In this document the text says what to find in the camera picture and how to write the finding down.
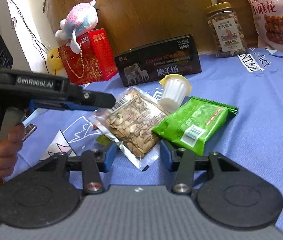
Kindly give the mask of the person left hand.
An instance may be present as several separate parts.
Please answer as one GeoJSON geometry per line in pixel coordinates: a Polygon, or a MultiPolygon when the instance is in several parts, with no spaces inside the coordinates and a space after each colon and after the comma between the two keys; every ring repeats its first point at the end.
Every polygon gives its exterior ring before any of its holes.
{"type": "Polygon", "coordinates": [[[20,123],[9,131],[6,139],[0,141],[0,179],[13,173],[24,135],[25,127],[20,123]]]}

